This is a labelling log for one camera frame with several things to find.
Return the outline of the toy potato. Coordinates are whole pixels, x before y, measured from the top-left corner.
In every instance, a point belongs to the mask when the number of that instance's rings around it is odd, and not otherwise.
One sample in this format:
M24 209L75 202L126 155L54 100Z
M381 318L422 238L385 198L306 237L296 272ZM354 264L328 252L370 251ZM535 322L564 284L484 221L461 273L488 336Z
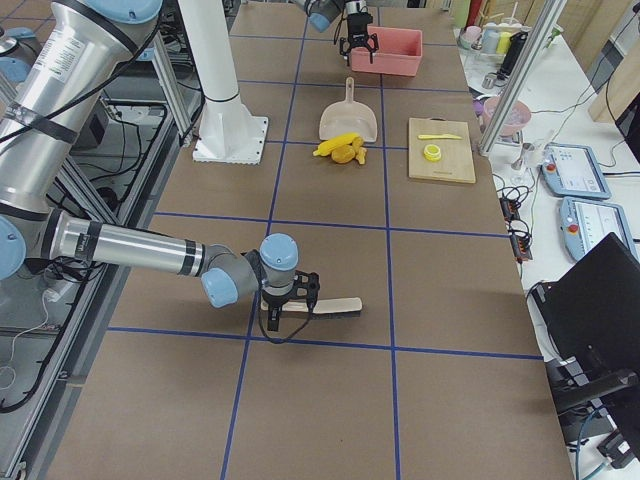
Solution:
M337 164L346 164L352 161L356 152L351 145L343 145L331 152L331 159Z

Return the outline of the beige dustpan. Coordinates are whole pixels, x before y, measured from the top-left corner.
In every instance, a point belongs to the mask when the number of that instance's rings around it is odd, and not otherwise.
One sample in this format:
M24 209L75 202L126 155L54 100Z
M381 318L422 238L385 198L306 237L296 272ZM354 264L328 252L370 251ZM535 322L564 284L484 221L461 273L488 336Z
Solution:
M327 106L322 112L319 123L319 138L329 140L333 137L357 133L367 143L377 140L378 125L374 111L364 103L354 100L355 80L347 77L345 98Z

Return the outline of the upper teach pendant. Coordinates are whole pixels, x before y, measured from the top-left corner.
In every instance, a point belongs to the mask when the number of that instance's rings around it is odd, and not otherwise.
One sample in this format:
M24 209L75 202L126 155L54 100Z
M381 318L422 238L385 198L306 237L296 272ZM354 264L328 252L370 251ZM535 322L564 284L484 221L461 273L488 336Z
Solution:
M611 191L589 146L549 143L544 148L541 173L551 193L607 200Z

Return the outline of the yellow lemon slice toy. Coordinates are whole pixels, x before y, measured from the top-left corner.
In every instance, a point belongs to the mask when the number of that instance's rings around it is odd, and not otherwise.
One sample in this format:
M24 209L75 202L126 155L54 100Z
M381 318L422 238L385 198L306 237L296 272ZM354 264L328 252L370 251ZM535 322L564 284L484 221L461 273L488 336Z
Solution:
M438 162L442 159L442 150L436 144L427 144L423 148L423 156L427 161Z

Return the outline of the lower teach pendant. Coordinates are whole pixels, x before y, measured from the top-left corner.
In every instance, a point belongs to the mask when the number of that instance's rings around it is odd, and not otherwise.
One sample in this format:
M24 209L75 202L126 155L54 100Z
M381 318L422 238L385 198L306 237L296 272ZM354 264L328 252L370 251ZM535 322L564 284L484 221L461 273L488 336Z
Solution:
M569 255L579 261L609 233L639 258L625 212L620 205L565 197L559 207L560 227Z

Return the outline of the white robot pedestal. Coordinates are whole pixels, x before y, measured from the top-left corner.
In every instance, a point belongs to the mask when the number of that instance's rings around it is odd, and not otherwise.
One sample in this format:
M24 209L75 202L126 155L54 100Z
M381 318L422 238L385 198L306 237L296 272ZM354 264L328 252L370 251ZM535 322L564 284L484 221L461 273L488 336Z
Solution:
M269 120L242 102L222 3L186 0L179 8L205 97L193 159L259 164Z

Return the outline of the bamboo cutting board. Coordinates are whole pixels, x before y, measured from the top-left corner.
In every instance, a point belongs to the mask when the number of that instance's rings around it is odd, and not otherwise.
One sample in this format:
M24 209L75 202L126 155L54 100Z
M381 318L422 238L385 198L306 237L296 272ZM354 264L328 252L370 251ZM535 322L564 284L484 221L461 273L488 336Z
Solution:
M408 140L410 178L476 182L467 123L410 118Z

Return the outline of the pink plastic bin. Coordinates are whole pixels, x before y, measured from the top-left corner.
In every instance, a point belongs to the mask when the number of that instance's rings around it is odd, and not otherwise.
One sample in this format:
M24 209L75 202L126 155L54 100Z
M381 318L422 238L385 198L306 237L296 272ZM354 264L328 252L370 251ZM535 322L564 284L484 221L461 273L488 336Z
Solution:
M352 71L407 77L417 75L423 53L421 30L371 26L369 33L377 35L379 49L373 54L373 62L370 62L366 48L352 50Z

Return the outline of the teach pendant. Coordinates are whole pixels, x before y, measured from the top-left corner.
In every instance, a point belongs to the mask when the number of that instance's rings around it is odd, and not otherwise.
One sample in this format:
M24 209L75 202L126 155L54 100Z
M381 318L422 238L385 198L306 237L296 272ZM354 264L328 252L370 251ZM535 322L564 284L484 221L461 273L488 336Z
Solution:
M609 233L639 258L625 212L620 205L565 197L559 207L560 227L569 255L579 261Z
M541 173L551 193L607 200L611 191L589 146L549 143L544 148Z

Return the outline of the yellow toy corn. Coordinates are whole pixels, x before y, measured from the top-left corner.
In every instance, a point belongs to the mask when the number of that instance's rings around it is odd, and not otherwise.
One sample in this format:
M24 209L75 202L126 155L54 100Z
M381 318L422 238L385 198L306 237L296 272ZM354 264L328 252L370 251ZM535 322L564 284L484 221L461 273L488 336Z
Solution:
M356 132L349 132L322 141L313 151L314 156L326 157L339 147L350 145L361 136Z

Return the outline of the white hand brush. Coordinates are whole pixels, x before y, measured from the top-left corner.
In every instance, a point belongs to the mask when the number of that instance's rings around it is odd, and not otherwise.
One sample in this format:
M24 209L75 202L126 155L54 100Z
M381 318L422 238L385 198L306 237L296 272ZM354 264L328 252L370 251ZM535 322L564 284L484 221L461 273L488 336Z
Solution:
M311 314L312 319L334 319L358 316L363 309L359 297L318 300ZM305 318L308 307L304 301L289 301L282 306L284 314Z

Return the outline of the black laptop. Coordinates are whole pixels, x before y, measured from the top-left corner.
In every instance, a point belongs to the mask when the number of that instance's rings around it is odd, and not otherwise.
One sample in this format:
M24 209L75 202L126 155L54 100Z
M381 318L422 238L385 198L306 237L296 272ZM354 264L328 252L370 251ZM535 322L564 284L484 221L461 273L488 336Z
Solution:
M542 309L563 359L639 371L639 262L615 234L551 286Z

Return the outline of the black bottle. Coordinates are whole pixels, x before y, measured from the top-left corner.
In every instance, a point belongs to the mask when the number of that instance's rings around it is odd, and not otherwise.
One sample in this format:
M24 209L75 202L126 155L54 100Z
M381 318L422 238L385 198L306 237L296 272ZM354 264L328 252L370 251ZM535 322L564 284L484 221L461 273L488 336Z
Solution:
M498 79L504 80L511 75L515 67L515 64L520 56L520 53L522 52L524 45L527 41L528 35L529 35L528 32L521 31L513 34L510 37L510 43L509 43L507 53L504 57L502 65L500 66L497 72Z

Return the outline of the yellow plastic knife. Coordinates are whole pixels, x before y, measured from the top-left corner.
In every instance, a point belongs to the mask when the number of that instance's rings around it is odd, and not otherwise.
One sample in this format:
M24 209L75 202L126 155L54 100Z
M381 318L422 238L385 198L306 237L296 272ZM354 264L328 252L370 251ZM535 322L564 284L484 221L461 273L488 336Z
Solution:
M462 140L462 136L444 133L444 134L420 134L417 136L419 140Z

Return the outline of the toy ginger root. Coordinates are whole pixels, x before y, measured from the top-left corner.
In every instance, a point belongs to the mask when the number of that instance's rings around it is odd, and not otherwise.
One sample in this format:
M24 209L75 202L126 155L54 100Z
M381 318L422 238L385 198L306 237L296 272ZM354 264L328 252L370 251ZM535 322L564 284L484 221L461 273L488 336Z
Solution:
M364 146L363 141L358 138L355 139L352 144L351 144L354 153L355 153L355 160L358 162L359 165L364 165L366 163L366 155L367 155L367 149Z

